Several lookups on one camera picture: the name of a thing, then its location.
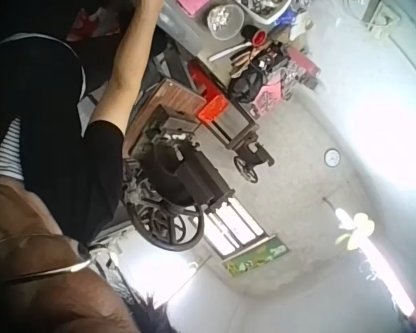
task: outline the electrical outlet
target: electrical outlet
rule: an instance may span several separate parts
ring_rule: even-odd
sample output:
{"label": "electrical outlet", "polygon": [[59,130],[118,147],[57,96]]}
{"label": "electrical outlet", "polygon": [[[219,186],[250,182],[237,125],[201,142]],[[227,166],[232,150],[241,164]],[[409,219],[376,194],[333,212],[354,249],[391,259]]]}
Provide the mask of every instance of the electrical outlet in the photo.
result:
{"label": "electrical outlet", "polygon": [[400,21],[400,15],[381,1],[368,24],[368,31],[375,38],[383,39],[391,34],[393,29],[399,25]]}

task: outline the white container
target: white container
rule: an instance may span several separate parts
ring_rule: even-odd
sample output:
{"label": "white container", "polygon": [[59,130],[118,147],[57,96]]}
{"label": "white container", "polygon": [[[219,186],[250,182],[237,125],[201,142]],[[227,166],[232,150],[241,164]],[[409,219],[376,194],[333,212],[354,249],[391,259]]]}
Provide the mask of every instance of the white container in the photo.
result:
{"label": "white container", "polygon": [[[213,21],[215,21],[216,15],[218,15],[221,10],[228,12],[228,24],[215,31],[213,27]],[[208,28],[211,31],[213,37],[217,40],[228,40],[240,33],[243,26],[243,21],[245,21],[245,13],[238,5],[217,6],[209,12],[207,18]]]}
{"label": "white container", "polygon": [[248,7],[244,6],[240,0],[236,1],[240,5],[240,7],[242,7],[244,11],[246,11],[251,16],[251,18],[253,18],[253,20],[261,24],[265,24],[266,26],[274,23],[274,21],[276,21],[276,19],[278,19],[282,14],[284,14],[285,10],[287,10],[288,7],[291,5],[291,0],[284,0],[274,9],[274,11],[271,14],[267,16],[261,16],[250,10]]}

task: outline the hand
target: hand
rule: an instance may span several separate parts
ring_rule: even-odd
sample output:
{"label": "hand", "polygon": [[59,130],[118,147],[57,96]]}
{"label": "hand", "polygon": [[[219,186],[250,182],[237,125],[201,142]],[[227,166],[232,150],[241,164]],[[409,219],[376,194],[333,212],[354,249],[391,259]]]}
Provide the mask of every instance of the hand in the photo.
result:
{"label": "hand", "polygon": [[164,0],[139,0],[139,7],[146,12],[159,12],[164,6]]}

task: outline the person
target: person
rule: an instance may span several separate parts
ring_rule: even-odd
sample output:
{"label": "person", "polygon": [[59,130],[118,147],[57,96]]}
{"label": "person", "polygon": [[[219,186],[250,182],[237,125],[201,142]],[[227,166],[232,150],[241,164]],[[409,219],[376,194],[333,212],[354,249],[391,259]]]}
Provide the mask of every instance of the person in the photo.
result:
{"label": "person", "polygon": [[163,0],[139,1],[83,137],[87,66],[63,42],[82,6],[0,8],[0,332],[143,332],[65,235],[88,243],[117,206],[123,134]]}

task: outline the pink box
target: pink box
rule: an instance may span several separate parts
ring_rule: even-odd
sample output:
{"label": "pink box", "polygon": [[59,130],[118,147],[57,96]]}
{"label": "pink box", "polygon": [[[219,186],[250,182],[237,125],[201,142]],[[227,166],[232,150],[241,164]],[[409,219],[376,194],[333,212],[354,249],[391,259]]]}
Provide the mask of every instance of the pink box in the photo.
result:
{"label": "pink box", "polygon": [[210,0],[177,0],[183,11],[190,17],[195,17],[197,12],[209,2]]}

